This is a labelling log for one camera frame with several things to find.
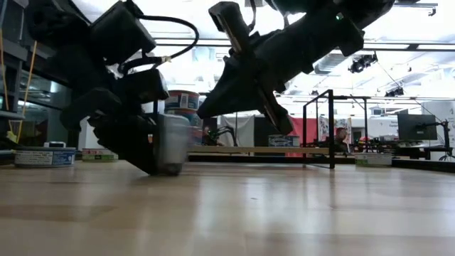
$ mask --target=red wall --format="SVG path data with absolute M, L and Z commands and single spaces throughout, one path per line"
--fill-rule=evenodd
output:
M 299 136 L 300 144 L 304 142 L 303 130 L 304 130 L 304 119 L 303 118 L 296 118 L 290 117 L 292 124 L 294 125 L 294 131 L 292 131 L 289 135 Z M 313 142 L 316 139 L 317 131 L 316 131 L 316 122 L 317 119 L 307 119 L 306 120 L 306 143 Z M 287 153 L 286 156 L 288 157 L 302 157 L 302 154 L 298 153 Z

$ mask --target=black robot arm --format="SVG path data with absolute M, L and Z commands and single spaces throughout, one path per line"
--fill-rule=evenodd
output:
M 395 0 L 268 0 L 282 14 L 305 16 L 261 36 L 250 35 L 237 3 L 222 1 L 209 14 L 232 49 L 214 90 L 200 106 L 200 118 L 259 110 L 282 134 L 292 131 L 287 111 L 274 91 L 286 90 L 285 82 L 301 72 L 312 72 L 313 63 L 333 49 L 344 56 L 363 48 L 363 28 L 386 14 Z

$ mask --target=blue label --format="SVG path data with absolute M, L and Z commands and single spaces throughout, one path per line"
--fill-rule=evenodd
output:
M 74 164 L 75 152 L 55 151 L 52 158 L 52 165 L 65 166 Z

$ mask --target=computer monitor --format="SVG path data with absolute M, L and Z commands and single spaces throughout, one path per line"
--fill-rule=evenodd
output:
M 437 140 L 436 117 L 432 114 L 398 114 L 400 140 Z

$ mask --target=wooden board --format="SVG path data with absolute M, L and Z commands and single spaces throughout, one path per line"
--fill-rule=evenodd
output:
M 455 175 L 339 165 L 0 168 L 4 256 L 448 256 Z
M 194 146 L 190 153 L 302 153 L 328 154 L 328 148 L 298 148 L 298 147 L 271 147 L 271 146 Z

